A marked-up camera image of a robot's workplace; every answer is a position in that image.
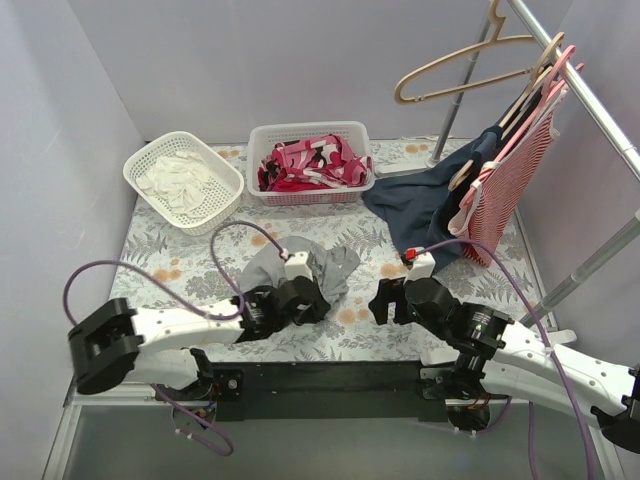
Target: floral tablecloth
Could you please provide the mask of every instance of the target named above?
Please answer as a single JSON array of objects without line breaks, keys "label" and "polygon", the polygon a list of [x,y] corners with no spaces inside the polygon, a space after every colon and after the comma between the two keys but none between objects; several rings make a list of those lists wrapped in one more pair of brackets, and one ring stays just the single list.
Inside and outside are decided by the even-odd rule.
[{"label": "floral tablecloth", "polygon": [[[372,142],[371,147],[376,163],[389,164],[425,159],[434,143],[433,139],[427,138]],[[449,141],[444,155],[463,143],[461,140]],[[214,149],[244,173],[245,146]],[[346,245],[358,252],[361,264],[348,279],[349,293],[326,320],[317,325],[292,325],[267,340],[200,346],[211,361],[415,360],[425,349],[441,345],[440,340],[417,325],[378,326],[367,309],[367,303],[376,293],[377,279],[401,276],[406,270],[391,243],[387,224],[361,201],[268,207],[245,191],[240,207],[230,219],[255,222],[276,238],[300,235],[326,248]],[[190,237],[183,234],[138,198],[122,260],[142,267],[196,305],[210,304],[229,297],[232,292],[215,270],[208,253],[208,242],[208,235]],[[265,242],[257,232],[235,227],[223,232],[216,245],[223,266],[238,276]],[[529,301],[536,302],[539,295],[515,219],[506,228],[498,255]],[[515,319],[525,313],[524,306],[495,265],[487,269],[471,260],[460,259],[436,278],[460,300],[488,304]],[[146,280],[123,269],[116,273],[111,296],[128,297],[134,307],[177,306]]]}]

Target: white wall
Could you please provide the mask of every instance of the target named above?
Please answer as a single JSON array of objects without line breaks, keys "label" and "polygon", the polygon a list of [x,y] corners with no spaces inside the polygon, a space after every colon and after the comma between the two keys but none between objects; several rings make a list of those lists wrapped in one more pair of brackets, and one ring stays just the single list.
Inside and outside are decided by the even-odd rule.
[{"label": "white wall", "polygon": [[[61,308],[80,264],[117,257],[133,195],[133,126],[64,0],[0,0],[0,478],[40,478],[71,380]],[[109,269],[75,287],[79,315]]]},{"label": "white wall", "polygon": [[[478,0],[69,0],[146,140],[188,130],[246,142],[257,125],[360,120],[371,138],[438,133],[450,98],[400,106],[406,73],[474,43]],[[526,33],[510,13],[505,34]],[[570,0],[530,0],[550,30]],[[531,65],[537,45],[481,54],[475,79]],[[421,94],[457,84],[466,59],[416,82]],[[453,133],[475,137],[523,85],[471,92]]]},{"label": "white wall", "polygon": [[[640,4],[574,0],[561,28],[575,43],[584,78],[640,144]],[[548,152],[520,209],[547,290],[607,241],[640,208],[640,185],[572,98],[559,111],[561,138]],[[640,362],[640,241],[605,265],[555,311],[578,333],[578,348],[611,362]],[[638,456],[622,453],[628,478]]]}]

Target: white cloth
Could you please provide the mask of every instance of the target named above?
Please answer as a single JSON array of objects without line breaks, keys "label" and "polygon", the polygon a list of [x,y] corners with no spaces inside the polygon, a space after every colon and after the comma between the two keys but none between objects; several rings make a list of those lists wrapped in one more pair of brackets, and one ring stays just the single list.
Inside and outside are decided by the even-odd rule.
[{"label": "white cloth", "polygon": [[204,202],[203,188],[210,180],[211,171],[200,154],[177,151],[173,157],[158,157],[136,183],[146,195],[164,199],[173,213],[198,217],[194,210]]}]

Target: metal pole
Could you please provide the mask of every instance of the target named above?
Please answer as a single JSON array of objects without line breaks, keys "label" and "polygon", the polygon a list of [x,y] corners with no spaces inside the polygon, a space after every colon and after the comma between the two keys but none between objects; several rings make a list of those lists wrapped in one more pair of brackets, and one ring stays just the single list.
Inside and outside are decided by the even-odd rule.
[{"label": "metal pole", "polygon": [[[487,18],[485,19],[484,24],[480,27],[480,31],[478,32],[476,43],[481,43],[485,40],[485,38],[487,38],[487,33],[489,33],[489,27],[491,27],[491,21],[489,20],[489,15],[487,14]],[[458,83],[458,85],[466,85],[467,83],[469,83],[469,80],[471,79],[471,74],[473,73],[473,69],[476,68],[478,55],[480,55],[479,51],[475,52],[473,55],[469,57],[469,66],[467,67],[467,70],[463,73],[462,77],[460,78],[460,82]],[[433,150],[433,154],[431,155],[431,160],[433,163],[437,163],[438,160],[440,160],[440,155],[442,155],[444,144],[447,142],[447,138],[449,138],[449,132],[451,132],[451,127],[453,126],[453,122],[456,119],[456,115],[458,114],[458,109],[460,108],[460,103],[462,103],[463,96],[464,96],[464,92],[460,92],[451,101],[451,106],[449,107],[447,116],[444,119],[444,124],[442,125],[440,136],[438,137],[438,141],[436,142],[436,146]]]},{"label": "metal pole", "polygon": [[[551,42],[551,38],[547,32],[545,32],[544,28],[542,28],[540,22],[533,16],[531,10],[529,10],[523,0],[508,0],[508,2],[516,12],[516,15],[520,17],[522,23],[529,29],[533,38],[536,39],[542,48],[546,48]],[[560,55],[562,52],[556,49],[555,53],[556,55]],[[582,105],[584,105],[591,117],[598,124],[600,130],[602,130],[607,140],[609,140],[609,143],[611,143],[618,154],[624,159],[636,178],[640,180],[640,155],[638,155],[636,147],[631,143],[631,140],[627,138],[607,109],[604,108],[598,97],[595,96],[571,64],[567,63],[564,71],[560,73],[576,97],[578,97]]]},{"label": "metal pole", "polygon": [[[540,318],[552,311],[562,300],[564,300],[571,292],[584,283],[596,270],[613,258],[620,250],[629,245],[640,235],[640,210],[636,212],[636,216],[630,220],[618,233],[611,237],[604,245],[591,255],[586,262],[580,265],[575,272],[565,278],[560,285],[540,300],[540,303],[534,307],[534,311]],[[531,315],[526,315],[521,323],[530,327],[533,325]]]}]

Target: laundry basket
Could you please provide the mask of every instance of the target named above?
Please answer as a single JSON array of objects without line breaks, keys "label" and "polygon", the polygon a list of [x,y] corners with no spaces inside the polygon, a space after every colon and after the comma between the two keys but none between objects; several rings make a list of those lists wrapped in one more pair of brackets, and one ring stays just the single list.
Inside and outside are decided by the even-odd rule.
[{"label": "laundry basket", "polygon": [[[178,150],[199,153],[211,170],[210,182],[201,189],[205,194],[205,200],[192,212],[197,218],[173,213],[165,199],[146,195],[136,182],[159,157],[175,156]],[[244,188],[244,179],[240,172],[204,142],[187,132],[167,133],[149,143],[127,160],[122,173],[134,190],[167,222],[192,236],[204,235],[231,215],[240,204],[240,195]]]},{"label": "laundry basket", "polygon": [[371,156],[367,129],[360,122],[288,123],[257,127],[251,132],[247,151],[247,188],[249,193],[258,197],[267,205],[307,205],[311,203],[348,203],[357,201],[362,192],[373,187],[373,182],[375,182],[373,172],[371,172],[367,184],[362,187],[309,190],[296,193],[260,191],[258,168],[262,160],[273,151],[276,143],[323,137],[325,135],[340,135],[349,142],[355,155],[359,157]]}]

